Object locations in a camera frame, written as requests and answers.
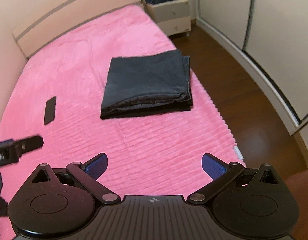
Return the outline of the dark grey jeans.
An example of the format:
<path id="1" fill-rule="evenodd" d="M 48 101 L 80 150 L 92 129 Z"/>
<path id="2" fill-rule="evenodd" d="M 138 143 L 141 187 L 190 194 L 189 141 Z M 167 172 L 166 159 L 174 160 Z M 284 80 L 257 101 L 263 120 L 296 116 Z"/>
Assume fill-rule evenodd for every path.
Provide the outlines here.
<path id="1" fill-rule="evenodd" d="M 190 57 L 179 50 L 111 59 L 102 120 L 190 111 Z"/>

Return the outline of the black smartphone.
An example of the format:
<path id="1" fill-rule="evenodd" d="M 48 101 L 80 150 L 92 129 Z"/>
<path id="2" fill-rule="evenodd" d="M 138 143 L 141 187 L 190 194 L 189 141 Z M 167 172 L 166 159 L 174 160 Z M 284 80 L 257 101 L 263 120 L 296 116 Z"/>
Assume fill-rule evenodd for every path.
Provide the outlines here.
<path id="1" fill-rule="evenodd" d="M 56 99 L 57 97 L 54 96 L 46 102 L 44 112 L 44 125 L 51 123 L 55 119 Z"/>

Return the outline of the white mattress edge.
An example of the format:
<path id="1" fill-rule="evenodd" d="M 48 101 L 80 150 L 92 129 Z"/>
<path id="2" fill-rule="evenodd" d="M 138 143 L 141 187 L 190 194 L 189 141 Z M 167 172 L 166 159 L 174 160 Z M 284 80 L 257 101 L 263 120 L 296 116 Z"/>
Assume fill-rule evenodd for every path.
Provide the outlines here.
<path id="1" fill-rule="evenodd" d="M 241 153 L 241 151 L 239 150 L 239 148 L 238 148 L 237 145 L 233 147 L 233 150 L 234 150 L 234 152 L 235 152 L 235 154 L 237 155 L 237 157 L 238 157 L 239 160 L 244 160 L 244 157 L 243 157 L 243 155 L 242 155 L 242 153 Z"/>

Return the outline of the beige bed headboard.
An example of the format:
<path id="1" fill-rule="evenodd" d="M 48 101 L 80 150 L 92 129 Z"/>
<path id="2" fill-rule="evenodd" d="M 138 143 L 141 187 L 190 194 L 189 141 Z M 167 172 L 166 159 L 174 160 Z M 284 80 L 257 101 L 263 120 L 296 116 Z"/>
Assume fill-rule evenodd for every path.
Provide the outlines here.
<path id="1" fill-rule="evenodd" d="M 17 25 L 13 36 L 24 56 L 30 58 L 70 30 L 131 4 L 143 6 L 142 0 L 49 0 Z"/>

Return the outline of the white sliding wardrobe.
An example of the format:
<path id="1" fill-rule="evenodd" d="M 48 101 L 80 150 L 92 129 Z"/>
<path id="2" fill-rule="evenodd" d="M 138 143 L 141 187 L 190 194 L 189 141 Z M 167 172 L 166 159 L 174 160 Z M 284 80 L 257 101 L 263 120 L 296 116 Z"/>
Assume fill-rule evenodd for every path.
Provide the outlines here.
<path id="1" fill-rule="evenodd" d="M 308 163 L 308 0 L 196 0 L 196 15 L 262 89 Z"/>

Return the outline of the white bedside table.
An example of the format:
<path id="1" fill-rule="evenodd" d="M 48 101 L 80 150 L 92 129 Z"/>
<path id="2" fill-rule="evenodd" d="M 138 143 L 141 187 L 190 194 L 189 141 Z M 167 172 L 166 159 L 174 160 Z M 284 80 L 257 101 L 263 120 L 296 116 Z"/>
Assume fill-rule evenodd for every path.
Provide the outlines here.
<path id="1" fill-rule="evenodd" d="M 145 10 L 166 36 L 191 31 L 190 5 L 188 0 L 174 0 L 159 4 L 145 4 Z"/>

